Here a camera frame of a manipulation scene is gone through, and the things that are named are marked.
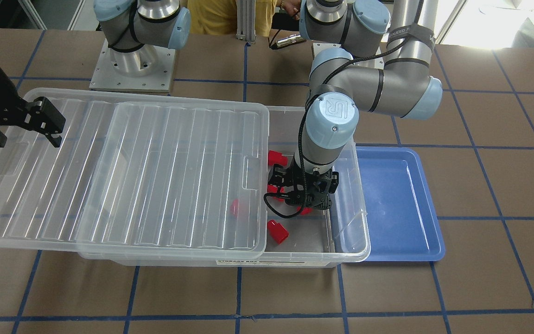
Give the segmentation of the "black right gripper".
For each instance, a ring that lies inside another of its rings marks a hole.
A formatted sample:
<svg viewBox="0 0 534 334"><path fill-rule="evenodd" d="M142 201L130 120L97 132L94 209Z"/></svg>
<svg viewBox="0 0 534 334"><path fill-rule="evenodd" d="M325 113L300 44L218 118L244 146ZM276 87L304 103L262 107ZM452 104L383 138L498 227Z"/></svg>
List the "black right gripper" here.
<svg viewBox="0 0 534 334"><path fill-rule="evenodd" d="M40 96L25 103L15 85L0 68L0 125L21 126L28 131L44 135L55 148L62 144L66 118L46 97ZM0 130L0 148L6 145L7 137Z"/></svg>

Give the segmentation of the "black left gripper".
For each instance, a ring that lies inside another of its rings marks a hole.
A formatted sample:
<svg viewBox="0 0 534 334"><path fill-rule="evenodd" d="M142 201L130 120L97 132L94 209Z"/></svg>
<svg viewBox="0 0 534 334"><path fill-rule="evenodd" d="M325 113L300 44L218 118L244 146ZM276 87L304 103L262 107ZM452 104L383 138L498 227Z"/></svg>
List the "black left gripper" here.
<svg viewBox="0 0 534 334"><path fill-rule="evenodd" d="M267 184L284 188L284 193L271 194L289 206L305 205L326 211L332 207L329 194L335 193L339 186L339 173L330 169L323 174L311 174L305 173L296 164L290 167L275 165L269 174Z"/></svg>

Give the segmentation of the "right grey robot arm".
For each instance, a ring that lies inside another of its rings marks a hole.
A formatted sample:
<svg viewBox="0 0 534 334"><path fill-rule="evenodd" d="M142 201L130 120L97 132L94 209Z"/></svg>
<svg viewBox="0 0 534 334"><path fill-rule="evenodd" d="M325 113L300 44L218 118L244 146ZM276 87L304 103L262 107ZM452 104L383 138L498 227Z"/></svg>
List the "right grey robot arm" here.
<svg viewBox="0 0 534 334"><path fill-rule="evenodd" d="M178 0L96 0L93 8L116 57L116 70L125 76L149 73L155 65L153 47L180 50L191 29L191 13ZM31 102L21 98L0 67L0 126L36 131L58 148L65 123L65 116L46 97ZM0 148L6 141L0 130Z"/></svg>

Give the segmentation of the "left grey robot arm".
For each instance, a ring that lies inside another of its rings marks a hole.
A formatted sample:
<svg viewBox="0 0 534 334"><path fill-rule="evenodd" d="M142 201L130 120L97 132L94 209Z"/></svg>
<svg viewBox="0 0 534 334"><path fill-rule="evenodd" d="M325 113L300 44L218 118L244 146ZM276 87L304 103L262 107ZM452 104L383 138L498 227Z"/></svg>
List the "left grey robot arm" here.
<svg viewBox="0 0 534 334"><path fill-rule="evenodd" d="M360 113L427 120L436 113L443 89L430 76L436 44L436 0L397 0L392 11L378 0L304 0L299 32L305 39L336 44L314 56L309 94L288 167L275 164L264 194L297 212L326 211L337 190L333 165L352 139Z"/></svg>

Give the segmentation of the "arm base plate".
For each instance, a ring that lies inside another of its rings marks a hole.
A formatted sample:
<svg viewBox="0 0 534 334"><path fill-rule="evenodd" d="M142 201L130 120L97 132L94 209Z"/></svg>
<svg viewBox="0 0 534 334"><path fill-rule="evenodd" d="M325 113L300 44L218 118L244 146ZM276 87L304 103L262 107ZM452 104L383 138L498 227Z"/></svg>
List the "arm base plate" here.
<svg viewBox="0 0 534 334"><path fill-rule="evenodd" d="M104 40L89 88L96 91L169 94L174 78L177 51L144 45L121 53Z"/></svg>
<svg viewBox="0 0 534 334"><path fill-rule="evenodd" d="M339 74L343 70L356 68L371 68L383 70L384 61L381 58L356 61L354 57L341 48L339 44L325 44L318 42L313 44L313 61L310 68L309 83L310 85L333 84L333 79L326 79L332 74Z"/></svg>

